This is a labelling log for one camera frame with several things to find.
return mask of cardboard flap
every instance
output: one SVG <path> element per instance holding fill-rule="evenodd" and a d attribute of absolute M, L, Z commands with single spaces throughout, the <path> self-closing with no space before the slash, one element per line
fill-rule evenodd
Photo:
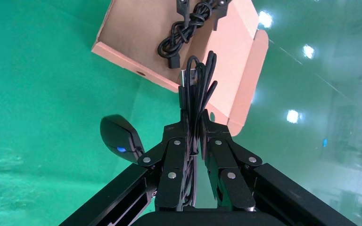
<path fill-rule="evenodd" d="M 258 30 L 250 49 L 244 74 L 235 96 L 228 122 L 228 128 L 232 136 L 236 136 L 245 125 L 250 103 L 252 102 L 257 82 L 259 81 L 260 72 L 262 71 L 268 45 L 269 39 L 266 31 Z"/>

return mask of hole in cardboard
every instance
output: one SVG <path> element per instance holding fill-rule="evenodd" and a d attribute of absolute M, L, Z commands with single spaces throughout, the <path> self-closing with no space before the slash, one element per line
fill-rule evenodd
<path fill-rule="evenodd" d="M 216 116 L 214 115 L 213 112 L 210 112 L 210 121 L 215 121 L 216 120 Z"/>
<path fill-rule="evenodd" d="M 137 74 L 142 75 L 142 76 L 146 76 L 144 73 L 139 72 L 139 71 L 137 71 Z"/>

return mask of black cable connector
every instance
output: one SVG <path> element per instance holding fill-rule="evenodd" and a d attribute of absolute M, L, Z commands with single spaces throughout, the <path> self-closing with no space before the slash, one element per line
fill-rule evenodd
<path fill-rule="evenodd" d="M 174 56 L 168 58 L 169 68 L 179 68 L 180 67 L 180 54 L 177 53 Z"/>
<path fill-rule="evenodd" d="M 165 38 L 157 47 L 157 53 L 168 59 L 169 68 L 180 68 L 179 51 L 184 43 L 188 43 L 198 28 L 201 28 L 212 15 L 215 7 L 214 0 L 203 0 L 196 4 L 189 15 L 188 26 L 184 21 L 177 21 L 171 26 L 170 36 Z"/>

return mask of black cable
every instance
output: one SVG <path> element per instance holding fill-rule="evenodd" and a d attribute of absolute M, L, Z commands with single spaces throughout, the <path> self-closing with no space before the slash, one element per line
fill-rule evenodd
<path fill-rule="evenodd" d="M 206 65 L 200 63 L 195 56 L 191 56 L 187 61 L 184 84 L 186 88 L 186 110 L 190 131 L 188 139 L 190 152 L 187 155 L 188 163 L 186 167 L 185 187 L 182 193 L 184 200 L 183 206 L 195 205 L 197 154 L 199 153 L 197 144 L 200 137 L 198 126 L 201 124 L 202 113 L 217 86 L 217 81 L 213 81 L 212 85 L 210 85 L 216 61 L 217 55 L 213 51 L 209 52 Z M 193 62 L 196 64 L 196 85 L 190 85 Z"/>
<path fill-rule="evenodd" d="M 177 21 L 171 26 L 170 36 L 165 38 L 157 47 L 157 53 L 168 59 L 169 68 L 180 67 L 179 51 L 188 43 L 198 28 L 201 28 L 215 9 L 214 0 L 203 0 L 196 4 L 193 12 L 189 15 L 189 25 L 184 27 L 184 21 Z"/>

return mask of screw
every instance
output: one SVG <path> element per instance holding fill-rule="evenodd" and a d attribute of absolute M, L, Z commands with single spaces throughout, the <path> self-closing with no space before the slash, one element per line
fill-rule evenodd
<path fill-rule="evenodd" d="M 177 174 L 175 174 L 174 172 L 169 172 L 169 174 L 167 175 L 170 179 L 174 179 Z"/>
<path fill-rule="evenodd" d="M 249 162 L 256 162 L 256 158 L 255 157 L 249 157 Z"/>
<path fill-rule="evenodd" d="M 230 179 L 234 179 L 236 176 L 235 176 L 235 173 L 231 173 L 231 172 L 229 172 L 228 174 L 227 174 L 227 176 L 228 176 L 228 178 L 230 178 Z"/>

